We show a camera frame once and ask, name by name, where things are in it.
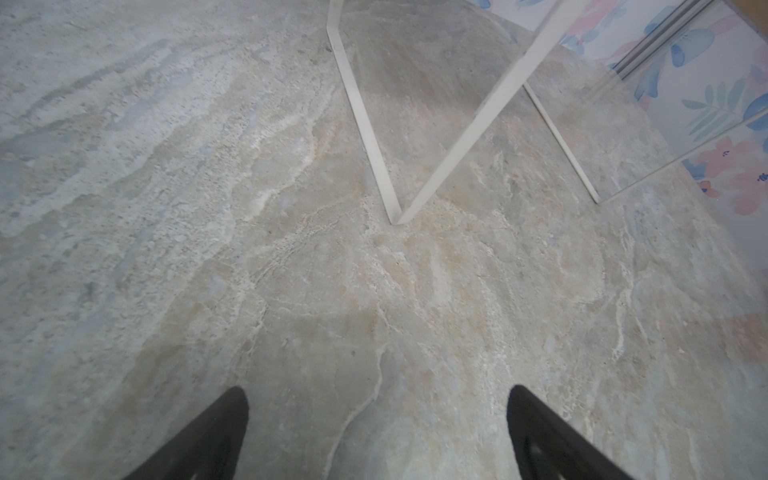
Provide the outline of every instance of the white frame leg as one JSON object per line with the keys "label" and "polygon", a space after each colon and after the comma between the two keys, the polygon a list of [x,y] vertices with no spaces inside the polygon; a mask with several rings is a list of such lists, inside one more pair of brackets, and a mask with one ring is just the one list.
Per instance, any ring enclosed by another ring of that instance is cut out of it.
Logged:
{"label": "white frame leg", "polygon": [[362,142],[366,147],[368,159],[373,169],[373,176],[379,185],[379,192],[382,195],[382,200],[384,200],[384,207],[386,208],[390,223],[398,225],[408,223],[421,210],[427,200],[437,191],[438,187],[442,185],[448,175],[456,168],[456,165],[469,152],[472,145],[475,144],[518,92],[528,79],[528,76],[533,73],[547,56],[547,53],[560,41],[562,35],[568,30],[568,27],[571,26],[571,23],[578,17],[589,1],[559,0],[550,10],[537,29],[531,45],[502,75],[502,78],[496,83],[491,93],[475,112],[472,121],[459,135],[458,140],[453,144],[442,162],[440,162],[440,165],[432,172],[432,175],[413,198],[411,205],[400,214],[400,204],[397,201],[395,189],[392,187],[392,181],[389,178],[379,144],[376,142],[376,136],[373,133],[373,127],[368,118],[366,106],[362,102],[352,67],[349,65],[349,59],[346,56],[341,37],[339,36],[339,22],[341,20],[344,0],[331,0],[328,11],[328,38],[333,54],[336,56],[336,63],[341,72],[344,88],[349,97],[349,103],[352,105]]}

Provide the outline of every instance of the thin white rod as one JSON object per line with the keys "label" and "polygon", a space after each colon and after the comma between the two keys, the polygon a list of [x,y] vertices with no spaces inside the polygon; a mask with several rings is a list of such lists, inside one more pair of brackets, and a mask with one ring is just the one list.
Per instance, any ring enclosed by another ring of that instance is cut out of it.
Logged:
{"label": "thin white rod", "polygon": [[549,127],[549,130],[554,135],[554,139],[558,141],[560,144],[560,148],[563,149],[563,152],[565,153],[565,156],[568,157],[568,161],[571,162],[571,166],[576,170],[576,174],[579,178],[581,178],[581,182],[584,184],[584,186],[587,188],[587,192],[589,192],[589,195],[592,197],[592,200],[596,204],[600,203],[600,195],[598,195],[598,191],[594,189],[592,186],[592,182],[589,181],[589,177],[587,177],[587,174],[584,173],[584,169],[581,168],[581,165],[578,163],[578,160],[576,160],[576,157],[574,156],[574,153],[571,151],[570,147],[567,143],[565,143],[565,139],[562,135],[560,135],[560,131],[558,128],[554,125],[554,122],[549,117],[549,114],[544,109],[544,105],[541,104],[541,101],[539,101],[536,94],[533,92],[533,89],[531,88],[531,85],[528,84],[528,82],[525,82],[523,84],[523,88],[528,93],[528,96],[531,97],[531,101],[533,101],[533,104],[536,105],[536,110],[538,110],[538,113],[541,114],[541,118],[544,118],[544,122]]}
{"label": "thin white rod", "polygon": [[427,200],[437,191],[438,187],[450,175],[456,165],[472,148],[502,109],[518,92],[533,71],[538,67],[547,53],[560,41],[571,23],[578,17],[589,0],[560,0],[537,30],[537,34],[523,55],[512,63],[493,90],[482,102],[467,128],[458,137],[448,154],[437,166],[421,190],[413,198],[411,205],[406,208],[397,221],[398,225],[408,223]]}
{"label": "thin white rod", "polygon": [[360,130],[362,144],[366,148],[368,161],[371,163],[373,177],[376,179],[376,184],[379,186],[379,192],[384,201],[387,217],[389,217],[390,223],[395,223],[402,213],[400,203],[397,201],[395,188],[392,186],[392,180],[389,178],[389,172],[386,169],[382,151],[379,148],[379,142],[376,141],[376,135],[373,133],[373,126],[368,118],[366,105],[362,102],[355,74],[352,72],[352,66],[349,65],[349,59],[346,56],[344,44],[341,42],[341,35],[339,35],[339,22],[341,21],[341,9],[343,6],[344,0],[331,0],[330,7],[328,8],[328,25],[326,26],[328,39],[331,42],[333,55],[336,57],[336,64],[339,66],[346,95],[349,97],[349,104],[352,105],[352,113],[355,115],[355,121]]}
{"label": "thin white rod", "polygon": [[626,187],[623,190],[619,190],[618,192],[616,192],[615,194],[611,195],[607,199],[601,201],[601,204],[605,204],[607,202],[610,202],[611,200],[613,200],[614,198],[618,197],[619,195],[622,195],[624,192],[628,192],[629,190],[633,190],[634,188],[639,187],[640,185],[645,184],[651,178],[655,178],[661,172],[666,171],[666,170],[674,167],[675,165],[679,164],[681,161],[685,160],[686,158],[689,158],[689,157],[692,157],[694,155],[699,154],[708,145],[712,144],[712,142],[717,142],[719,139],[727,136],[728,134],[730,134],[732,131],[736,130],[737,128],[742,127],[742,126],[744,126],[746,124],[752,123],[755,120],[757,120],[758,118],[760,118],[760,117],[762,117],[762,116],[764,116],[766,114],[768,114],[768,107],[765,107],[763,110],[761,110],[761,111],[757,112],[755,115],[752,115],[751,117],[747,118],[745,121],[742,121],[741,123],[735,124],[734,126],[729,128],[728,130],[724,131],[722,134],[719,134],[716,137],[712,137],[711,139],[703,142],[698,147],[691,148],[689,151],[687,151],[686,153],[680,155],[678,158],[675,158],[670,163],[668,163],[668,164],[666,164],[666,165],[664,165],[662,167],[657,168],[656,170],[650,172],[645,177],[642,177],[640,180],[634,182],[629,187]]}

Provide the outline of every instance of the white metal bar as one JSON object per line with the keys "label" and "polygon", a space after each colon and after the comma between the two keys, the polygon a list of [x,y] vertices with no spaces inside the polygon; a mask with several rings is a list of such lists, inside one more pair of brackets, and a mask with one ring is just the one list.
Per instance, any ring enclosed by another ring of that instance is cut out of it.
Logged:
{"label": "white metal bar", "polygon": [[386,164],[379,148],[379,142],[376,141],[376,135],[373,133],[373,126],[368,118],[366,105],[362,102],[355,74],[352,72],[352,66],[349,65],[349,59],[346,56],[344,44],[341,42],[341,36],[339,35],[339,22],[341,21],[341,9],[343,6],[344,0],[331,0],[330,2],[328,25],[326,26],[328,39],[331,42],[331,49],[336,57],[339,72],[341,72],[346,95],[349,97],[349,103],[352,105],[352,112],[355,115],[355,121],[360,130],[362,144],[366,147],[368,161],[371,163],[371,169],[373,170],[373,177],[376,179],[376,184],[379,186],[379,192],[384,201],[387,217],[389,217],[390,223],[395,223],[400,218],[402,212],[400,203],[397,201],[395,188],[392,186],[392,180],[389,178],[389,172],[386,169]]}
{"label": "white metal bar", "polygon": [[528,50],[512,63],[493,87],[491,93],[475,112],[472,121],[453,144],[445,159],[432,172],[432,175],[413,198],[411,205],[403,212],[397,221],[398,225],[409,222],[421,210],[427,200],[437,191],[438,187],[440,187],[453,169],[456,168],[459,161],[469,152],[472,145],[475,144],[536,67],[544,60],[547,53],[560,41],[560,38],[589,1],[560,0],[550,10],[547,18],[544,19],[537,29]]}
{"label": "white metal bar", "polygon": [[531,101],[533,102],[533,104],[536,105],[536,109],[538,110],[538,113],[541,114],[541,118],[544,118],[544,122],[549,127],[549,130],[552,132],[552,135],[554,135],[554,139],[557,140],[558,143],[560,144],[560,148],[563,149],[565,156],[568,157],[568,161],[571,162],[571,166],[574,168],[574,170],[576,170],[576,174],[578,175],[579,178],[581,178],[581,182],[587,188],[587,192],[589,192],[589,195],[592,197],[592,200],[594,200],[596,204],[599,204],[600,195],[598,195],[598,191],[595,190],[594,187],[592,186],[592,182],[589,181],[589,177],[587,177],[587,174],[584,173],[584,169],[581,168],[581,165],[578,163],[578,160],[576,160],[576,157],[574,156],[574,153],[571,151],[568,144],[565,143],[565,139],[563,138],[562,135],[560,135],[560,131],[554,125],[554,122],[550,118],[547,111],[544,109],[544,105],[541,104],[541,101],[533,92],[531,85],[529,85],[528,82],[525,82],[523,84],[523,88],[528,93],[528,96],[531,97]]}
{"label": "white metal bar", "polygon": [[662,167],[659,167],[659,168],[657,168],[656,170],[654,170],[654,171],[650,172],[650,173],[649,173],[648,175],[646,175],[645,177],[642,177],[640,180],[638,180],[638,181],[634,182],[633,184],[629,185],[628,187],[625,187],[623,190],[619,190],[618,192],[616,192],[615,194],[611,195],[611,196],[610,196],[610,197],[608,197],[607,199],[605,199],[605,200],[601,201],[600,203],[601,203],[601,204],[605,204],[605,203],[607,203],[607,202],[610,202],[610,201],[611,201],[611,200],[613,200],[614,198],[616,198],[616,197],[618,197],[618,196],[620,196],[620,195],[622,195],[622,194],[624,194],[624,193],[628,192],[629,190],[634,190],[635,188],[639,187],[640,185],[643,185],[643,184],[647,183],[647,182],[648,182],[648,181],[649,181],[651,178],[655,178],[655,177],[656,177],[656,176],[658,176],[658,174],[660,174],[661,172],[664,172],[664,171],[666,171],[666,170],[669,170],[670,168],[672,168],[672,167],[674,167],[675,165],[679,164],[681,161],[685,160],[686,158],[690,158],[690,157],[692,157],[692,156],[694,156],[694,155],[698,155],[698,154],[699,154],[701,151],[703,151],[703,150],[704,150],[704,149],[705,149],[705,148],[706,148],[708,145],[712,144],[712,142],[717,142],[719,139],[721,139],[721,138],[723,138],[723,137],[727,136],[727,135],[728,135],[728,134],[730,134],[732,131],[735,131],[737,128],[739,128],[739,127],[742,127],[742,126],[744,126],[744,125],[746,125],[746,124],[752,123],[752,122],[754,122],[755,120],[757,120],[758,118],[760,118],[760,117],[762,117],[762,116],[764,116],[764,115],[767,115],[767,114],[768,114],[768,107],[765,107],[763,110],[761,110],[761,111],[759,111],[758,113],[756,113],[755,115],[753,115],[753,116],[751,116],[751,117],[747,118],[745,121],[742,121],[742,122],[740,122],[740,123],[738,123],[738,124],[735,124],[734,126],[732,126],[731,128],[729,128],[728,130],[724,131],[722,134],[719,134],[719,135],[717,135],[716,137],[712,137],[711,139],[709,139],[709,140],[707,140],[707,141],[703,142],[703,143],[702,143],[701,145],[699,145],[698,147],[694,147],[694,148],[691,148],[689,151],[687,151],[686,153],[684,153],[684,154],[680,155],[678,158],[675,158],[675,159],[674,159],[674,160],[672,160],[670,163],[668,163],[668,164],[666,164],[666,165],[664,165],[664,166],[662,166]]}

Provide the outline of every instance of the gray marble floor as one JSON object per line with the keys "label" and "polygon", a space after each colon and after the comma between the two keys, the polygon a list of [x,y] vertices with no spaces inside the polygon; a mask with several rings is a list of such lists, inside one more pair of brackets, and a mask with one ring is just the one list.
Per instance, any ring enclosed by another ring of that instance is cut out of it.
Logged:
{"label": "gray marble floor", "polygon": [[[519,94],[392,227],[326,9],[2,3],[0,477],[120,478],[238,384],[238,478],[516,478],[523,383],[635,478],[762,478],[766,286],[690,176],[597,207]],[[346,11],[406,200],[528,34]]]}

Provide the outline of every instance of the metal stand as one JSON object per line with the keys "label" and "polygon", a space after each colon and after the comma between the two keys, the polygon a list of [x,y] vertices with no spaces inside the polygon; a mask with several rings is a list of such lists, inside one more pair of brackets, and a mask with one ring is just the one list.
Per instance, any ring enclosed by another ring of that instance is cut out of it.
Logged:
{"label": "metal stand", "polygon": [[[485,98],[475,112],[472,121],[469,122],[469,125],[458,136],[458,140],[456,140],[448,154],[442,162],[440,162],[440,165],[437,166],[429,179],[422,185],[419,192],[413,198],[413,202],[411,202],[405,211],[403,211],[397,200],[395,189],[392,187],[392,180],[389,178],[389,172],[384,163],[379,143],[376,141],[376,135],[373,133],[373,127],[368,118],[366,106],[362,102],[362,96],[360,95],[355,75],[352,72],[352,67],[349,65],[349,59],[346,56],[344,45],[339,36],[339,22],[341,21],[341,10],[344,6],[344,0],[331,0],[328,11],[328,39],[331,42],[333,54],[336,56],[336,63],[341,72],[344,88],[349,97],[349,103],[352,105],[352,111],[355,115],[357,126],[360,129],[362,143],[366,147],[368,160],[371,162],[371,168],[373,169],[373,176],[376,179],[376,183],[379,185],[379,192],[384,201],[384,208],[386,209],[390,223],[396,225],[408,223],[419,210],[421,210],[427,200],[429,200],[429,198],[437,191],[438,187],[440,187],[453,169],[456,168],[456,165],[458,165],[467,152],[469,152],[469,149],[472,148],[472,145],[474,145],[480,138],[480,135],[482,135],[498,114],[501,113],[502,109],[518,92],[520,87],[523,86],[536,67],[538,67],[541,61],[544,60],[547,53],[549,53],[549,51],[560,41],[560,38],[566,32],[568,27],[571,26],[571,23],[578,17],[581,10],[584,9],[588,2],[589,0],[560,0],[555,4],[536,30],[531,45],[525,53],[515,60],[507,71],[504,72],[502,78],[496,83],[493,90],[491,90],[491,93],[488,94],[488,97]],[[532,92],[529,89],[528,93],[531,94],[531,99],[533,99],[534,95],[532,95]],[[538,102],[538,99],[534,100],[534,102],[537,104],[537,108],[545,120],[549,119],[549,116],[546,115],[546,112],[541,106],[541,103]],[[566,152],[566,155],[568,155],[570,149],[568,149],[568,146],[562,140],[562,136],[557,132],[557,128],[554,127],[551,120],[547,122],[547,125],[552,129],[552,133],[555,135],[555,138],[558,139],[558,143],[560,143]],[[568,155],[568,159],[571,161],[571,164],[574,165],[577,173],[579,173],[579,177],[584,181],[584,185],[587,186],[593,199],[596,202],[599,201],[597,193],[594,192],[594,188],[591,183],[589,183],[586,175],[584,175],[584,171],[578,166],[578,162],[573,157],[573,154]]]}

